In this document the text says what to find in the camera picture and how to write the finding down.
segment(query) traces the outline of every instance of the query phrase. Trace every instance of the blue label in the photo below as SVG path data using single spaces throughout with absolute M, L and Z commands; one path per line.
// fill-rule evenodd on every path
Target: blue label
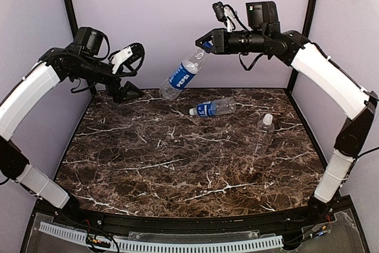
M 186 70 L 183 63 L 181 63 L 174 74 L 168 79 L 168 82 L 170 82 L 171 86 L 175 89 L 183 90 L 194 76 L 195 75 Z
M 215 116 L 212 112 L 211 108 L 212 103 L 211 102 L 205 102 L 202 104 L 199 104 L 196 106 L 197 114 L 199 117 L 210 117 L 210 116 Z

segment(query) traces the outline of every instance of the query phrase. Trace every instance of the brown marble tabletop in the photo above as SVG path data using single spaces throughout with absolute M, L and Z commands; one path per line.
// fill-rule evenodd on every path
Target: brown marble tabletop
M 98 93 L 56 181 L 84 209 L 156 217 L 236 216 L 304 206 L 323 167 L 281 89 L 157 90 L 114 104 Z M 233 96 L 237 112 L 191 117 L 196 104 Z M 273 142 L 251 154 L 252 132 L 274 116 Z

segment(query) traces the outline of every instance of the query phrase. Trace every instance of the black frame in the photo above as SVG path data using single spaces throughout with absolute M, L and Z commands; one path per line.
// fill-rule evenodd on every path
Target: black frame
M 308 0 L 306 18 L 304 20 L 303 30 L 301 32 L 307 38 L 309 38 L 310 27 L 312 25 L 314 10 L 316 9 L 316 1 L 317 0 Z M 289 92 L 289 94 L 292 94 L 294 90 L 297 76 L 298 76 L 298 72 L 295 69 L 292 69 L 290 80 L 288 81 L 288 85 L 287 85 L 287 91 Z
M 351 209 L 355 219 L 361 241 L 366 253 L 370 253 L 367 245 L 362 225 L 355 210 L 350 196 L 338 197 L 333 204 L 333 212 Z M 92 210 L 80 209 L 80 214 L 85 216 L 94 228 L 106 231 L 115 235 L 128 236 L 129 232 L 163 233 L 163 234 L 215 234 L 232 233 L 259 230 L 260 235 L 275 233 L 276 235 L 293 238 L 301 235 L 301 228 L 307 226 L 306 223 L 285 223 L 287 218 L 299 216 L 306 211 L 306 207 L 283 210 L 280 212 L 253 214 L 249 216 L 232 217 L 210 217 L 210 218 L 188 218 L 175 219 L 163 217 L 138 217 L 124 216 L 119 214 L 100 213 Z M 20 252 L 25 252 L 28 238 L 33 228 L 36 213 L 42 213 L 53 217 L 53 221 L 63 225 L 73 226 L 70 221 L 55 215 L 55 208 L 45 201 L 37 201 L 31 214 L 27 230 L 25 232 L 23 244 Z

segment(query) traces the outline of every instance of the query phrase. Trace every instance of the empty clear bottle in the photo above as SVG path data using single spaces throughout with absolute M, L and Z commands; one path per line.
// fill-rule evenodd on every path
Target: empty clear bottle
M 272 115 L 265 114 L 263 120 L 260 120 L 256 125 L 255 132 L 253 134 L 253 154 L 263 155 L 268 146 L 272 142 L 272 134 L 275 127 L 272 123 Z
M 187 56 L 178 69 L 164 81 L 159 90 L 160 95 L 166 100 L 176 99 L 184 87 L 205 65 L 208 56 L 209 54 L 203 49 L 198 49 Z
M 191 116 L 210 117 L 234 113 L 236 101 L 233 97 L 204 102 L 189 110 Z

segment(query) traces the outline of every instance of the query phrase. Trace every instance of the black metal rail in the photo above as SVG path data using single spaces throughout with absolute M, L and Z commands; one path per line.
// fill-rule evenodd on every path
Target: black metal rail
M 301 32 L 306 37 L 309 37 L 310 27 L 312 25 L 312 20 L 313 20 L 313 15 L 314 15 L 314 10 L 316 9 L 316 1 L 317 0 L 308 0 L 306 18 L 304 20 L 303 30 Z M 290 80 L 288 81 L 288 85 L 287 85 L 287 91 L 289 93 L 292 93 L 294 90 L 297 75 L 298 75 L 298 72 L 295 69 L 293 69 L 291 76 L 290 76 Z

